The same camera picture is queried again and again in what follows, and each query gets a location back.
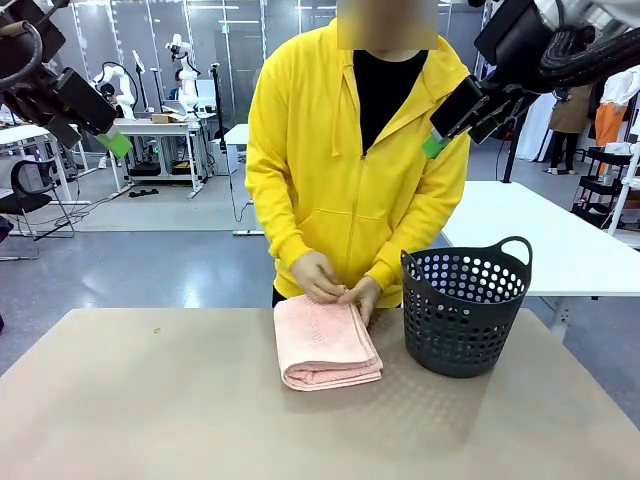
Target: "person's right hand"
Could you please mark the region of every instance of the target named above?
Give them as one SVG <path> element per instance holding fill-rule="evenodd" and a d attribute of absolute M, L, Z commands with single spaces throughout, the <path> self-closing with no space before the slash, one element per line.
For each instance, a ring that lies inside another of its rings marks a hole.
<path fill-rule="evenodd" d="M 291 266 L 291 273 L 304 293 L 317 303 L 336 303 L 347 287 L 336 285 L 336 273 L 327 257 L 318 252 L 307 253 Z"/>

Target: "yellow zip-up jacket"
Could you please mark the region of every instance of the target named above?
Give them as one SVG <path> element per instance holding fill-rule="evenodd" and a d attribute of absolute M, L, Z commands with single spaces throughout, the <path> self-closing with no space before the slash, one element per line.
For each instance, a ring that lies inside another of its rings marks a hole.
<path fill-rule="evenodd" d="M 246 185 L 276 258 L 278 292 L 303 293 L 289 269 L 315 250 L 349 288 L 375 278 L 384 291 L 379 307 L 402 302 L 401 250 L 429 247 L 462 198 L 469 136 L 437 159 L 421 146 L 431 114 L 467 75 L 440 38 L 365 154 L 353 51 L 338 49 L 335 20 L 265 62 L 249 113 Z M 393 88 L 393 78 L 371 81 Z"/>

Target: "hand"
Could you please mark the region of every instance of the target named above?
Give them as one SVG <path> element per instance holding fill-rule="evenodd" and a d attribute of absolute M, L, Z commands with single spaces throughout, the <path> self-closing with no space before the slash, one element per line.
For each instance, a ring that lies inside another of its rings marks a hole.
<path fill-rule="evenodd" d="M 380 295 L 382 295 L 382 288 L 380 288 L 375 278 L 364 277 L 355 287 L 342 295 L 338 303 L 340 305 L 355 303 L 358 306 L 362 323 L 368 326 L 369 320 L 371 320 L 371 314 L 378 304 Z"/>
<path fill-rule="evenodd" d="M 336 303 L 346 291 L 337 285 L 335 270 L 327 257 L 318 252 L 307 253 L 291 266 L 291 273 L 304 293 L 320 304 Z"/>

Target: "black shirt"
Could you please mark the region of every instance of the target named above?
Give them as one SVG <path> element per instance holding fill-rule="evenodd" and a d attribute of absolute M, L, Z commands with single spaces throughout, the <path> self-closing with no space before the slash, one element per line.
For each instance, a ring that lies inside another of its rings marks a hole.
<path fill-rule="evenodd" d="M 364 153 L 409 97 L 428 55 L 422 50 L 404 62 L 387 62 L 365 50 L 353 52 Z"/>

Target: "basket handle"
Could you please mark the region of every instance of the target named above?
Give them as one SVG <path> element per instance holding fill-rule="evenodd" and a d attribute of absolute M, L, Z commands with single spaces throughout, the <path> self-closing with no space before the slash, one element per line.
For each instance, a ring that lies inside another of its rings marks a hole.
<path fill-rule="evenodd" d="M 511 243 L 511 242 L 520 242 L 520 243 L 524 244 L 525 247 L 527 247 L 527 250 L 529 251 L 529 262 L 525 263 L 525 267 L 527 267 L 527 271 L 529 272 L 529 277 L 531 277 L 531 265 L 533 264 L 533 247 L 529 243 L 529 240 L 527 240 L 524 237 L 518 237 L 518 236 L 508 237 L 508 238 L 505 238 L 504 240 L 496 243 L 491 248 L 500 250 L 502 253 L 505 253 L 505 251 L 502 249 L 502 247 L 504 247 L 507 243 Z"/>
<path fill-rule="evenodd" d="M 416 259 L 413 258 L 413 256 L 409 252 L 402 250 L 402 253 L 400 254 L 400 260 L 402 261 L 402 265 L 404 267 L 409 267 L 410 266 L 409 263 L 412 263 L 413 265 L 411 265 L 411 267 L 416 269 L 416 272 L 421 276 L 421 278 L 425 278 L 424 272 L 422 271 L 422 267 L 418 265 L 418 262 L 416 262 Z"/>

